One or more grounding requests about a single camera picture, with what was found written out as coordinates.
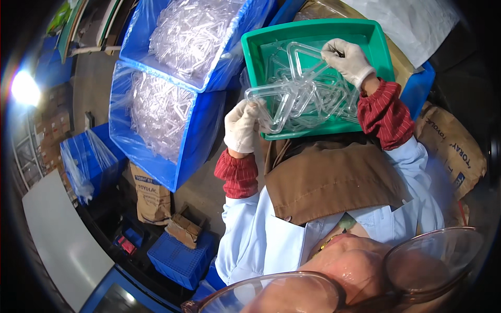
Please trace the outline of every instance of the worker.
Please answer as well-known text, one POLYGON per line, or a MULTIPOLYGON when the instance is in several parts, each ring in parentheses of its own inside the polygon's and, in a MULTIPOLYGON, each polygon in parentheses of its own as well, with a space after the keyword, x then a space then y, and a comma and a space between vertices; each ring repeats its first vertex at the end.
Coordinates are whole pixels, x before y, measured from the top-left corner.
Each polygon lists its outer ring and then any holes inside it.
POLYGON ((400 85, 378 78, 358 45, 332 39, 322 57, 361 92, 363 133, 261 139, 265 186, 258 192, 261 103, 243 100, 226 115, 228 148, 214 174, 226 181, 226 231, 215 266, 227 285, 295 271, 342 233, 394 246, 444 227, 400 85))
POLYGON ((482 243, 473 227, 433 231, 395 248, 344 233, 296 272, 250 278, 181 308, 191 313, 444 311, 482 243))

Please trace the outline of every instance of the eyeglasses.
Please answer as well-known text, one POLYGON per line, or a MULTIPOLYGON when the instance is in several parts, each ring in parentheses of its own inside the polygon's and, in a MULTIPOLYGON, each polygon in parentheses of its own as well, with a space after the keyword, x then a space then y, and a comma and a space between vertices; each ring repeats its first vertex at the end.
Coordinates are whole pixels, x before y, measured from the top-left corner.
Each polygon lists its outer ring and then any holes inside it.
POLYGON ((439 298, 461 282, 483 245, 474 227, 449 227, 428 232, 388 251, 383 279, 388 290, 355 305, 327 275, 295 271, 246 279, 200 302, 181 305, 185 313, 215 312, 379 312, 398 304, 419 304, 439 298))

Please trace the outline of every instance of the green plastic tray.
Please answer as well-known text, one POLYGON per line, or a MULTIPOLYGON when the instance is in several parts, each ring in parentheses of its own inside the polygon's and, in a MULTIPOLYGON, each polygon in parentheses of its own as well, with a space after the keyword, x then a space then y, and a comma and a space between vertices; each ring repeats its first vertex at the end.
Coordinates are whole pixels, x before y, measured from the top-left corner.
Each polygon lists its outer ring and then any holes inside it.
MULTIPOLYGON (((257 87, 266 84, 265 70, 267 70, 268 59, 277 51, 278 46, 284 44, 285 47, 289 42, 295 41, 321 49, 332 38, 341 38, 360 45, 371 65, 377 70, 377 75, 386 81, 395 81, 386 39, 381 26, 376 21, 320 19, 279 24, 244 34, 241 41, 250 85, 257 87)), ((276 55, 283 64, 289 64, 286 52, 279 51, 276 55)), ((300 54, 300 60, 301 64, 306 66, 312 66, 318 62, 318 60, 302 54, 300 54)), ((280 67, 276 64, 272 64, 272 66, 273 72, 280 67)), ((334 69, 328 71, 331 74, 337 72, 334 69)), ((262 134, 262 136, 266 140, 277 140, 361 130, 360 125, 341 119, 335 120, 333 116, 316 128, 300 132, 283 130, 278 134, 262 134)))

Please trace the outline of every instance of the eyeglass frame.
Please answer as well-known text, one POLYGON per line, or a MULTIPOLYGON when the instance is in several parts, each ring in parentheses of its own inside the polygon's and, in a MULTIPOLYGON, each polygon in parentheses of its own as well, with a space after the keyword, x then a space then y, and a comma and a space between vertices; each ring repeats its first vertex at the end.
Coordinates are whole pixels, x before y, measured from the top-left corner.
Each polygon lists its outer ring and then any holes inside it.
POLYGON ((441 229, 436 229, 418 236, 415 236, 409 240, 406 240, 393 248, 391 248, 384 256, 383 258, 383 277, 384 277, 384 284, 385 287, 390 289, 390 291, 387 291, 384 294, 381 295, 375 295, 372 296, 368 299, 365 299, 361 302, 358 302, 353 305, 346 304, 346 291, 345 289, 339 284, 336 280, 333 278, 328 277, 327 275, 317 272, 317 271, 308 271, 308 270, 303 270, 303 271, 291 271, 291 272, 282 272, 282 273, 275 273, 275 274, 269 274, 269 275, 263 275, 259 277, 253 277, 249 279, 245 279, 236 283, 233 283, 231 285, 226 286, 223 289, 220 289, 216 291, 213 294, 208 295, 206 298, 202 299, 201 301, 186 301, 181 304, 181 309, 183 310, 184 313, 200 313, 204 307, 210 303, 212 300, 215 298, 219 297, 220 295, 233 290, 237 287, 237 285, 244 285, 248 283, 251 280, 268 280, 268 279, 277 279, 277 278, 284 278, 287 276, 293 276, 293 275, 313 275, 317 276, 319 278, 323 278, 330 282, 336 291, 338 292, 338 306, 336 309, 333 311, 333 313, 366 313, 366 312, 380 312, 385 309, 391 309, 396 307, 399 304, 420 304, 420 303, 426 303, 431 300, 435 300, 444 294, 448 293, 451 291, 460 281, 462 281, 470 272, 471 270, 471 264, 473 259, 464 267, 463 270, 461 270, 453 279, 450 281, 440 285, 437 288, 434 288, 429 291, 422 291, 422 292, 417 292, 417 291, 408 291, 404 290, 402 288, 398 288, 394 283, 391 282, 391 279, 389 277, 386 264, 388 260, 388 256, 391 255, 391 253, 401 246, 405 244, 409 244, 413 241, 420 240, 424 236, 432 235, 435 233, 440 233, 444 232, 445 230, 449 229, 467 229, 471 231, 478 232, 478 229, 476 227, 472 226, 453 226, 453 227, 446 227, 446 228, 441 228, 441 229))

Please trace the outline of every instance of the white cotton glove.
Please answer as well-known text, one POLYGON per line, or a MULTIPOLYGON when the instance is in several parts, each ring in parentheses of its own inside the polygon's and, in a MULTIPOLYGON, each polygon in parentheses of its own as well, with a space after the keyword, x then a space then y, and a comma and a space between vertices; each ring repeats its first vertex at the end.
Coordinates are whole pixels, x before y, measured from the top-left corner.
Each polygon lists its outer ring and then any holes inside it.
POLYGON ((242 100, 224 117, 224 143, 239 153, 254 152, 254 125, 259 115, 258 105, 242 100))
POLYGON ((359 45, 351 44, 339 38, 329 40, 322 47, 322 58, 331 67, 360 91, 364 79, 376 69, 371 66, 359 45))

